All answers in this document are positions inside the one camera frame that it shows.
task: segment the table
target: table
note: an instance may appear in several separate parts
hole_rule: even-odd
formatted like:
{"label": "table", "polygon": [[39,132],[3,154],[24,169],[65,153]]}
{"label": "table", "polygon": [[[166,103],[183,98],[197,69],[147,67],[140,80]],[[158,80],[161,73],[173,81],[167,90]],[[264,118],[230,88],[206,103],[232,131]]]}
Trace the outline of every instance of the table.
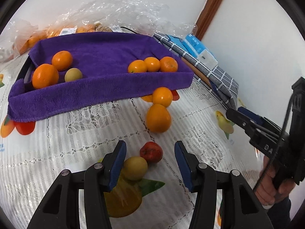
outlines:
{"label": "table", "polygon": [[[4,74],[0,88],[0,120],[7,113],[11,86],[27,58],[20,56],[0,65]],[[253,187],[261,168],[261,154],[248,143],[244,131],[234,126],[229,140],[218,127],[215,111],[224,107],[195,79],[188,89],[178,90],[180,99],[168,110],[172,126],[163,134],[150,133],[145,115],[151,103],[141,98],[106,102],[37,121],[26,136],[16,129],[0,137],[0,206],[16,228],[26,228],[44,194],[63,169],[85,170],[113,151],[118,140],[127,143],[127,156],[154,140],[164,151],[160,163],[148,169],[146,178],[163,181],[161,189],[143,198],[141,206],[124,218],[110,218],[114,229],[188,228],[196,194],[185,188],[173,146],[182,140],[186,149],[216,170],[238,169]],[[217,211],[222,196],[218,191]],[[79,195],[80,226],[86,228],[83,192]]]}

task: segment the checkered cloth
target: checkered cloth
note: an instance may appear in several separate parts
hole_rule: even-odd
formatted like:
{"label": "checkered cloth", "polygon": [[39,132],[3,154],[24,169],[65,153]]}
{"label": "checkered cloth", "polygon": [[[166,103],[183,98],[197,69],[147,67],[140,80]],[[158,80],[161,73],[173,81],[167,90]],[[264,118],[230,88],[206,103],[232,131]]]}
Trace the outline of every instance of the checkered cloth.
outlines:
{"label": "checkered cloth", "polygon": [[237,109],[238,83],[228,73],[219,66],[209,70],[202,62],[173,43],[166,34],[155,33],[153,37],[170,51],[173,50],[177,55],[184,57],[203,73],[210,80],[212,89],[197,75],[194,75],[194,78],[206,87],[226,108]]}

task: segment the red apple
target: red apple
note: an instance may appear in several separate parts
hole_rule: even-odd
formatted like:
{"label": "red apple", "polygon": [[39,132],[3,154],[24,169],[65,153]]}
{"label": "red apple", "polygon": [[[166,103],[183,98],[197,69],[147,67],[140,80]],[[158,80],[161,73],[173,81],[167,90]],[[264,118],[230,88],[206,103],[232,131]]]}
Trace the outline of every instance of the red apple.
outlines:
{"label": "red apple", "polygon": [[140,156],[143,157],[148,163],[157,163],[162,159],[163,150],[155,142],[147,142],[140,149]]}

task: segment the tissue box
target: tissue box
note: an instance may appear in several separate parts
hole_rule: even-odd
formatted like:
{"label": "tissue box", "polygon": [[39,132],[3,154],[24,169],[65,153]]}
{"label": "tissue box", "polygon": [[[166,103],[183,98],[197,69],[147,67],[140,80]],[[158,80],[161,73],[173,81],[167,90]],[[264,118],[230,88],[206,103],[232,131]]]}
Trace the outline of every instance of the tissue box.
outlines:
{"label": "tissue box", "polygon": [[209,70],[213,70],[218,65],[213,54],[194,35],[187,35],[182,44],[193,57],[202,62]]}

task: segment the finger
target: finger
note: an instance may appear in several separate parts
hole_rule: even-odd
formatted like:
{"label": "finger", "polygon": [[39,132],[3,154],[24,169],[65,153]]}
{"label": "finger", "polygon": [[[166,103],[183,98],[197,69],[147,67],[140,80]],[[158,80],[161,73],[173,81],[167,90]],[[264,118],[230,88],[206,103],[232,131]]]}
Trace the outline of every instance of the finger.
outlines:
{"label": "finger", "polygon": [[269,205],[274,204],[274,202],[275,202],[274,196],[269,195],[269,194],[265,191],[265,189],[264,189],[264,187],[263,187],[262,185],[260,185],[260,186],[257,188],[257,192],[258,192],[258,194],[259,194],[259,195],[260,195]]}
{"label": "finger", "polygon": [[256,195],[256,197],[258,198],[258,200],[260,201],[260,203],[262,204],[262,205],[264,205],[264,206],[267,206],[268,205],[268,202],[266,202],[261,196],[260,196],[260,194],[256,191],[255,192],[255,195]]}
{"label": "finger", "polygon": [[269,170],[267,171],[267,175],[271,178],[274,178],[276,174],[275,168],[273,165],[270,166]]}
{"label": "finger", "polygon": [[269,162],[269,158],[265,155],[264,159],[263,159],[263,166],[264,166],[264,168],[267,166],[268,162]]}
{"label": "finger", "polygon": [[[265,169],[266,166],[268,165],[269,163],[269,158],[264,156],[264,159],[263,159],[263,168]],[[276,174],[276,171],[275,171],[275,168],[273,165],[270,166],[270,168],[268,169],[267,173],[266,173],[268,176],[274,178],[275,177],[275,174]]]}
{"label": "finger", "polygon": [[263,189],[270,196],[274,197],[276,195],[277,190],[275,189],[270,176],[265,176],[265,178],[262,180],[261,186],[263,186]]}
{"label": "finger", "polygon": [[279,187],[280,194],[289,194],[295,187],[295,182],[292,179],[286,179]]}

